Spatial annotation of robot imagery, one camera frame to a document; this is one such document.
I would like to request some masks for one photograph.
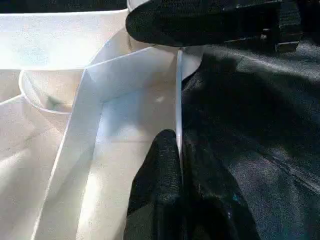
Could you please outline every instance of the leather surface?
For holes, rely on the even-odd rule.
[[[206,134],[187,130],[183,139],[189,239],[259,240],[237,181],[215,156]]]
[[[262,240],[320,239],[319,63],[309,39],[285,54],[207,46],[183,82],[187,154],[228,170]]]
[[[164,130],[155,137],[132,182],[123,239],[181,239],[182,190],[176,135]]]

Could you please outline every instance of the white surface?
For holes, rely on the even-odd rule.
[[[156,134],[176,128],[176,50],[116,59],[119,70],[104,62],[83,74],[36,240],[121,239],[131,181]]]
[[[0,236],[30,239],[67,118],[42,114],[21,95],[0,104],[0,116]]]
[[[19,73],[17,69],[0,69],[0,103],[20,95]]]
[[[0,14],[1,69],[87,66],[125,26],[128,10]]]

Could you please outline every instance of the black fabric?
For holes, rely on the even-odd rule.
[[[172,130],[160,132],[131,187],[125,240],[179,240],[183,237],[183,188]]]
[[[281,55],[207,46],[183,82],[185,154],[232,174],[262,240],[320,239],[319,63],[308,39]]]
[[[0,13],[87,12],[125,8],[126,0],[0,0]]]

